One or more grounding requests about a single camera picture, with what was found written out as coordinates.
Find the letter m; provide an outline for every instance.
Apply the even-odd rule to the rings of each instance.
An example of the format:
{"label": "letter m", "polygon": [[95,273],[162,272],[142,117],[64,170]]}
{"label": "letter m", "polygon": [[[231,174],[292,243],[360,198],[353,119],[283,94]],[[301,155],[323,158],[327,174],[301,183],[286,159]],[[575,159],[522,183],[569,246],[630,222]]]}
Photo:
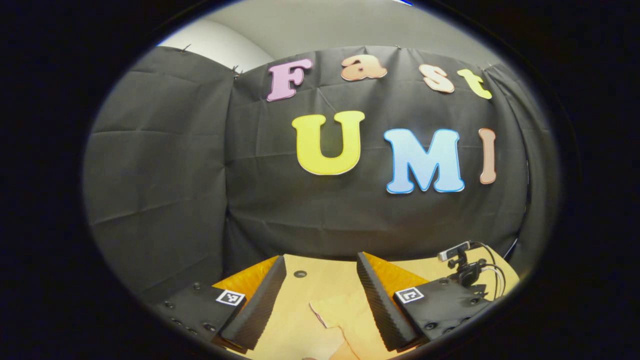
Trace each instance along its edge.
{"label": "letter m", "polygon": [[391,143],[394,157],[394,178],[387,184],[390,193],[410,193],[413,183],[409,169],[425,192],[438,169],[438,180],[433,188],[438,192],[461,192],[465,183],[460,178],[457,132],[440,129],[433,134],[429,151],[425,152],[415,135],[407,129],[391,129],[385,132],[385,140]]}

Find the letter u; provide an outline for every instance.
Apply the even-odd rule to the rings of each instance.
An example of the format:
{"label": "letter u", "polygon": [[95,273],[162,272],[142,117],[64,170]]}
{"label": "letter u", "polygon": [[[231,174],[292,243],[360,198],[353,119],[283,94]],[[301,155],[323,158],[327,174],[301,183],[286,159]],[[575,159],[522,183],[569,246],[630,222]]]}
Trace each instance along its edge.
{"label": "letter u", "polygon": [[342,154],[326,158],[320,150],[320,126],[326,118],[322,115],[305,115],[295,118],[291,125],[296,128],[296,151],[298,162],[311,174],[339,175],[356,166],[360,160],[361,111],[342,111],[333,117],[342,124]]}

